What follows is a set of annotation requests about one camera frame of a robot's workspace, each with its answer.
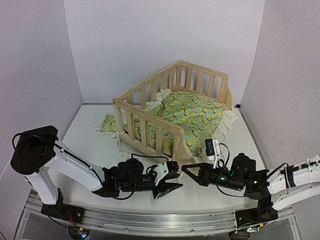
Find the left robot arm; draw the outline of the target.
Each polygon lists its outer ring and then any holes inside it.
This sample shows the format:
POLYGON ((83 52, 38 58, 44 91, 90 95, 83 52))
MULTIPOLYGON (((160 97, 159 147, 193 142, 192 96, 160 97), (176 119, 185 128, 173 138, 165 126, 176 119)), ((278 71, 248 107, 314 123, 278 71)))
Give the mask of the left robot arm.
POLYGON ((168 159, 145 169, 139 156, 132 154, 116 166, 100 167, 69 149, 52 125, 17 133, 11 143, 10 165, 37 192, 42 202, 41 213, 48 217, 80 218, 84 214, 84 208, 64 203, 62 190, 53 183, 49 170, 75 180, 99 197, 117 201, 128 200, 136 192, 151 192, 157 200, 183 186, 171 181, 180 176, 176 161, 168 159))

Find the lemon print bed cushion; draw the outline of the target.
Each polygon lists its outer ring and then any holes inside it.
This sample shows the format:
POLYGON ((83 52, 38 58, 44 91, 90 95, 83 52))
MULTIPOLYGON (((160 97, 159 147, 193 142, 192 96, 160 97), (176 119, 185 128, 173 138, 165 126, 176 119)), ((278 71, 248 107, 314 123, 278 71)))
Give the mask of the lemon print bed cushion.
POLYGON ((224 141, 238 117, 215 98, 196 92, 161 90, 145 111, 185 131, 187 148, 194 157, 205 149, 205 140, 224 141))

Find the wooden pet bed frame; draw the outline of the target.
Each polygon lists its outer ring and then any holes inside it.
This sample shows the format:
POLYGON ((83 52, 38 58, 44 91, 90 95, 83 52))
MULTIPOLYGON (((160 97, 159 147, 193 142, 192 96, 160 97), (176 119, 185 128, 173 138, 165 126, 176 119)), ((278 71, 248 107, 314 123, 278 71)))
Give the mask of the wooden pet bed frame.
POLYGON ((226 73, 178 60, 112 101, 120 139, 149 156, 193 163, 220 134, 233 95, 226 73))

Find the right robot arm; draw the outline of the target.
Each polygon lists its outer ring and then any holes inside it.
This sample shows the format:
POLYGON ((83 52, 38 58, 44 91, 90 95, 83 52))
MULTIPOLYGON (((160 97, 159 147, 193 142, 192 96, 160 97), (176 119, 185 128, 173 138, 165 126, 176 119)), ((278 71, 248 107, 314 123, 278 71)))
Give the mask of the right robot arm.
POLYGON ((257 207, 235 212, 237 229, 276 220, 280 210, 320 193, 319 155, 301 164, 284 163, 273 171, 257 170, 256 161, 244 153, 233 159, 230 169, 196 163, 181 170, 200 186, 244 191, 245 198, 258 201, 257 207))

